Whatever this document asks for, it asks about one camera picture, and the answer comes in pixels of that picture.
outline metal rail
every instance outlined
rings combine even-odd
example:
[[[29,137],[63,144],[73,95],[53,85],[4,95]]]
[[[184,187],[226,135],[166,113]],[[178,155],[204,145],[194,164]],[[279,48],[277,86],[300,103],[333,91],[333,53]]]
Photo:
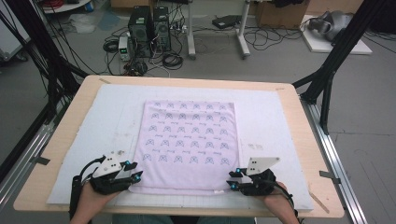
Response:
[[[344,170],[343,164],[338,157],[337,150],[335,149],[332,139],[327,135],[320,126],[320,113],[316,105],[308,104],[302,101],[302,105],[306,116],[311,124],[311,128],[315,131],[318,144],[322,149],[324,159],[332,171],[335,178],[340,179],[340,184],[335,184],[338,192],[341,194],[340,198],[344,201],[345,207],[348,211],[351,221],[355,224],[367,224],[367,220],[361,210],[361,206],[349,183],[347,174]]]

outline white cloth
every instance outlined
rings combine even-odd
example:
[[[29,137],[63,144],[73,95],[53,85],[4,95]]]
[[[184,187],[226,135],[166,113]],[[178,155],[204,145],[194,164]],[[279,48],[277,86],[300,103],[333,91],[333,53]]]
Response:
[[[238,158],[233,103],[147,101],[134,155],[144,173],[130,191],[214,194]]]

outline black equipment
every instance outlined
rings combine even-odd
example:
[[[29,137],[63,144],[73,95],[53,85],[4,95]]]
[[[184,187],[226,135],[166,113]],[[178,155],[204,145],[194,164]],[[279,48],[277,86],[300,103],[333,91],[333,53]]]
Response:
[[[100,162],[101,164],[97,167],[92,174],[87,175],[83,179],[85,170],[92,164]],[[130,163],[129,161],[119,162],[117,155],[114,153],[102,158],[98,158],[89,162],[82,170],[79,175],[75,175],[72,181],[72,191],[70,196],[70,207],[69,216],[70,219],[74,216],[78,206],[79,196],[82,191],[82,187],[86,181],[90,181],[92,188],[100,194],[111,194],[119,191],[128,189],[132,184],[140,182],[140,176],[143,171],[131,174],[128,177],[118,178],[116,176],[121,170],[130,171],[133,170],[137,165],[137,162]]]
[[[247,168],[236,168],[235,172],[229,173],[230,177],[243,177],[246,175],[252,180],[250,183],[227,181],[232,191],[241,191],[246,196],[266,196],[270,195],[274,189],[277,189],[289,201],[295,216],[298,216],[297,210],[294,209],[293,199],[291,198],[293,195],[289,194],[283,187],[276,183],[276,176],[270,169],[254,175],[247,175],[247,170]]]
[[[152,14],[157,48],[161,48],[163,51],[169,51],[171,50],[171,34],[169,32],[168,7],[155,7]]]
[[[133,7],[128,22],[128,29],[131,34],[135,57],[151,57],[152,49],[155,49],[155,46],[151,46],[155,43],[151,43],[151,41],[155,35],[154,24],[148,6]]]
[[[212,24],[219,29],[224,29],[227,27],[235,26],[241,22],[242,16],[225,16],[221,18],[214,19]]]

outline cardboard box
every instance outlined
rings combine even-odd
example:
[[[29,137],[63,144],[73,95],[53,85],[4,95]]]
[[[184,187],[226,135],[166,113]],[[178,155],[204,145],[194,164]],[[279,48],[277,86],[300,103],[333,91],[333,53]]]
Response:
[[[111,7],[115,8],[132,8],[135,6],[154,7],[154,0],[111,0]]]
[[[320,16],[326,11],[340,10],[344,13],[356,13],[363,0],[311,0],[306,15]]]
[[[275,7],[268,2],[259,3],[256,11],[258,26],[268,25],[272,28],[300,29],[301,22],[308,9],[309,0],[301,4]]]

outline table leg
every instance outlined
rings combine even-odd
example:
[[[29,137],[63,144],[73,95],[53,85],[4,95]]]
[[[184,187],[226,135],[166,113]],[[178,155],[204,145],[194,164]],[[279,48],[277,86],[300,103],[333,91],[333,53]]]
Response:
[[[195,44],[194,44],[194,36],[192,34],[192,11],[191,11],[192,0],[189,1],[188,11],[189,11],[189,27],[187,34],[187,43],[189,45],[189,56],[190,58],[195,60]]]
[[[245,0],[244,9],[242,11],[241,27],[239,29],[236,29],[236,35],[238,36],[238,40],[242,48],[243,59],[245,59],[247,56],[250,56],[250,51],[248,50],[248,44],[244,37],[245,25],[247,23],[249,7],[250,7],[250,0]]]

